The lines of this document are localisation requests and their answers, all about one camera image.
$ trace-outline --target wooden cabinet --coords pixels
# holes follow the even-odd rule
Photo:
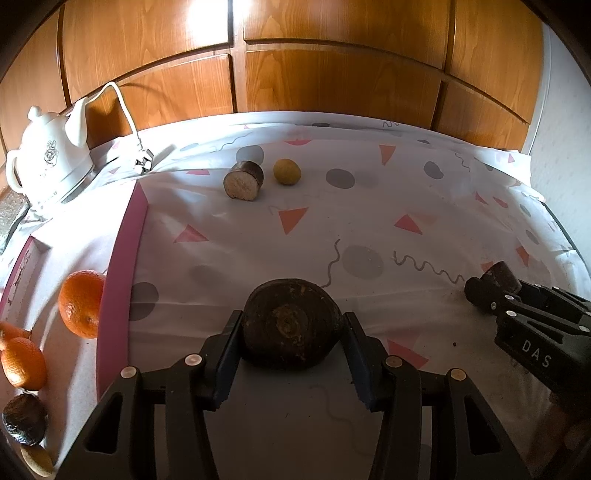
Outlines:
[[[64,66],[72,102],[140,67],[228,42],[228,0],[69,0]]]
[[[542,24],[521,0],[455,0],[450,73],[531,122],[543,62]]]
[[[429,69],[377,52],[246,52],[249,111],[347,113],[429,128],[439,84]]]
[[[119,87],[138,130],[234,112],[228,55],[163,64]],[[86,119],[90,148],[131,133],[112,89],[87,107]]]
[[[519,149],[543,62],[521,0],[67,0],[60,12],[0,82],[8,149],[31,105],[63,112],[110,80],[139,129],[322,111]],[[91,148],[129,132],[113,92],[87,117]]]
[[[21,144],[31,105],[44,112],[66,108],[57,57],[58,18],[55,12],[36,30],[0,82],[0,129],[7,150]]]
[[[437,132],[482,147],[520,150],[528,124],[479,93],[451,83],[434,127]]]
[[[245,40],[365,45],[442,68],[450,0],[250,0]]]

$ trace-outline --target sliced root piece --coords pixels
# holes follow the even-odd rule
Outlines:
[[[262,168],[251,161],[241,161],[223,179],[223,187],[230,198],[252,201],[262,187]]]

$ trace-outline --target mandarin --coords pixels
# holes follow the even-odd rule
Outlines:
[[[100,300],[105,276],[92,270],[70,274],[61,285],[58,304],[68,329],[82,338],[99,334]]]

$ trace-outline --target white ceramic teapot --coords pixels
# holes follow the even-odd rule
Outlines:
[[[43,213],[45,205],[64,199],[92,170],[86,145],[86,103],[86,97],[78,100],[70,118],[42,113],[32,106],[27,115],[31,123],[22,134],[21,146],[7,153],[8,184],[25,194],[38,213]]]

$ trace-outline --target pink tray edge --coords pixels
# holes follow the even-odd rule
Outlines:
[[[148,199],[136,181],[113,245],[100,302],[96,342],[97,400],[128,365],[129,303]]]

